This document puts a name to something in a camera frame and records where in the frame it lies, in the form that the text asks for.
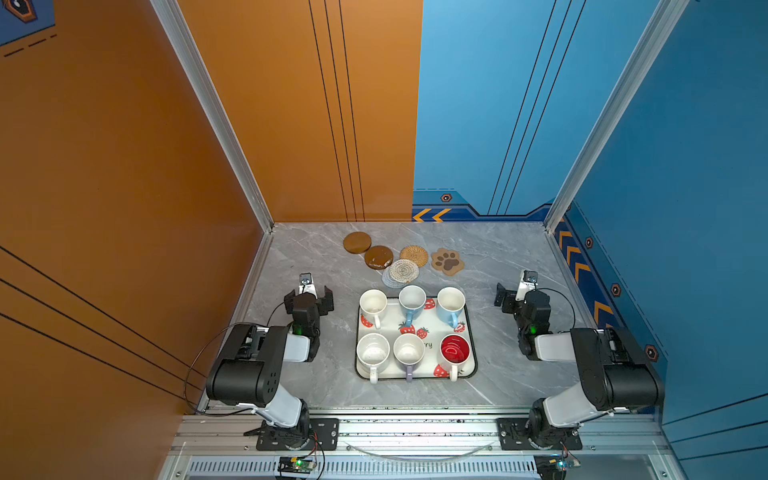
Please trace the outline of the light wooden round coaster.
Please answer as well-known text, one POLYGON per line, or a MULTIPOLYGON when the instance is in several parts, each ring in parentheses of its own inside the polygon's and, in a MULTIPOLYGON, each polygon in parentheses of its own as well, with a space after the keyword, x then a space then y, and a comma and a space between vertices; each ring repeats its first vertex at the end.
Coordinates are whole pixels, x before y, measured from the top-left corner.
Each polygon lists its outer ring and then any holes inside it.
POLYGON ((372 246, 372 239, 369 234, 362 231, 355 231, 348 234, 343 240, 344 249, 351 254, 363 254, 372 246))

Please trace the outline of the light blue rope coaster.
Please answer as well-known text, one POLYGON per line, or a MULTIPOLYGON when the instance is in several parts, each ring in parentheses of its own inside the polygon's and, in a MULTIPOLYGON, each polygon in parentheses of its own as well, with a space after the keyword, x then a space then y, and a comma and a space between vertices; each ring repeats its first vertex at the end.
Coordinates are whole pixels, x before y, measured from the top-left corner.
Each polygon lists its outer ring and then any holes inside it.
POLYGON ((403 284, 399 281, 394 280, 391 277, 390 270, 387 269, 382 274, 382 282, 391 289, 401 289, 403 287, 403 284))

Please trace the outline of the dark glossy wooden coaster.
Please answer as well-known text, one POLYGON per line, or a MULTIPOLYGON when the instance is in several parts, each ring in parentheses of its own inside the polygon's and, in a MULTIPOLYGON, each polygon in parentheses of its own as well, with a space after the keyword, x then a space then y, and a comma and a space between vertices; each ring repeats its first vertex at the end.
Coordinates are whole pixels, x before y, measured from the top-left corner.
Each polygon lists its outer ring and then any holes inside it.
POLYGON ((389 247, 376 245, 365 252, 364 261, 373 270, 385 270, 394 261, 394 254, 389 247))

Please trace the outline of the paw shaped brown coaster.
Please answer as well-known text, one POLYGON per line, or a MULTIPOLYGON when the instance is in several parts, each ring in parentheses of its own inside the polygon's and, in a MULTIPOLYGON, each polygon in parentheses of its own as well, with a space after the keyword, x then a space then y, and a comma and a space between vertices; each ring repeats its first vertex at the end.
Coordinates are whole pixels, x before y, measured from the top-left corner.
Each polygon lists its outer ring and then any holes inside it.
POLYGON ((431 266, 433 269, 452 277, 465 268, 460 254, 454 250, 439 248, 431 254, 431 266))

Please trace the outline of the colourful zigzag rope coaster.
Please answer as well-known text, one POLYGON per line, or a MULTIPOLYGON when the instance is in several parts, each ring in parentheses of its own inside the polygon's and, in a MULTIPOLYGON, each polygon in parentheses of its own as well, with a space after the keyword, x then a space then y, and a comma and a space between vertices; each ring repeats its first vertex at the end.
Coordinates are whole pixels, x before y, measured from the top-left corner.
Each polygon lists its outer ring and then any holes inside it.
POLYGON ((409 284, 418 278, 419 273, 419 266, 414 261, 398 259, 388 267, 387 278, 397 285, 409 284))

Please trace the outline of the woven rattan round coaster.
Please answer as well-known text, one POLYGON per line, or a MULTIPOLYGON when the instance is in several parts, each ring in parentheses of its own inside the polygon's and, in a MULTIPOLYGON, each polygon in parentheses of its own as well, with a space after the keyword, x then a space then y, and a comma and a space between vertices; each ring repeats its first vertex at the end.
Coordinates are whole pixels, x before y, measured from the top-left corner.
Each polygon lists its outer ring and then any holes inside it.
POLYGON ((400 259, 414 262, 419 268, 426 266, 430 261, 427 250, 421 246, 410 245, 400 251, 400 259))

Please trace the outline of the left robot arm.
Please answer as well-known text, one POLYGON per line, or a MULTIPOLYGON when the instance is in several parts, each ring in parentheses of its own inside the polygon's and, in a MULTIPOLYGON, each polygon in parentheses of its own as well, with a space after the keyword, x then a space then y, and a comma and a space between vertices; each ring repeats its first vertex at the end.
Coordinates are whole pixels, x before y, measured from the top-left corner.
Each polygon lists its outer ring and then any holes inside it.
POLYGON ((318 295, 305 286, 284 297, 292 316, 288 326, 239 323, 229 333, 206 380, 209 399, 236 406, 263 419, 246 431, 266 450, 301 449, 312 430, 307 403, 281 383, 283 365, 315 359, 320 347, 320 319, 334 310, 333 292, 318 295))

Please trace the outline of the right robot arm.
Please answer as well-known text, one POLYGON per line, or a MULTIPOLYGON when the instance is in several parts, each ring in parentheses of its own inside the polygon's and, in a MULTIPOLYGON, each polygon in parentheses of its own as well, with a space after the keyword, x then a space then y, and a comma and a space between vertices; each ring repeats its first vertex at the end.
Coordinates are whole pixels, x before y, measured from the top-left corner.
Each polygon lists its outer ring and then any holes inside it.
POLYGON ((663 404, 663 382, 629 330, 573 327, 553 333, 550 297, 533 282, 523 281, 516 290, 498 285, 494 304, 514 317, 527 359, 573 363, 579 375, 572 387, 536 400, 527 419, 498 420, 504 449, 569 448, 586 422, 663 404))

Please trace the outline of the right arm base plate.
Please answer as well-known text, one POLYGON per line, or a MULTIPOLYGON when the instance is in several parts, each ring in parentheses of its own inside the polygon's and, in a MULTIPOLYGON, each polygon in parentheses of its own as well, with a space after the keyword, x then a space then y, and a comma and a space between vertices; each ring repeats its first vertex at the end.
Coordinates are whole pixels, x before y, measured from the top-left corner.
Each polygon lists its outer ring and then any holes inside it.
POLYGON ((533 425, 529 419, 523 418, 499 418, 496 426, 504 451, 583 449, 579 432, 574 428, 556 428, 546 422, 533 425))

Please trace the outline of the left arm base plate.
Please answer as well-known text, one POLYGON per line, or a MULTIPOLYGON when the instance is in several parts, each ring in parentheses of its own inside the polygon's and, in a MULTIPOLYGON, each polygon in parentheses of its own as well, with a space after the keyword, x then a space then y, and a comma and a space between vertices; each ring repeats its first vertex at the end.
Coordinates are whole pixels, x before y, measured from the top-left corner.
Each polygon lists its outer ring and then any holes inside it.
POLYGON ((256 429, 256 448, 258 451, 311 450, 318 444, 325 451, 334 451, 338 436, 337 418, 304 418, 291 428, 269 426, 263 422, 256 429))

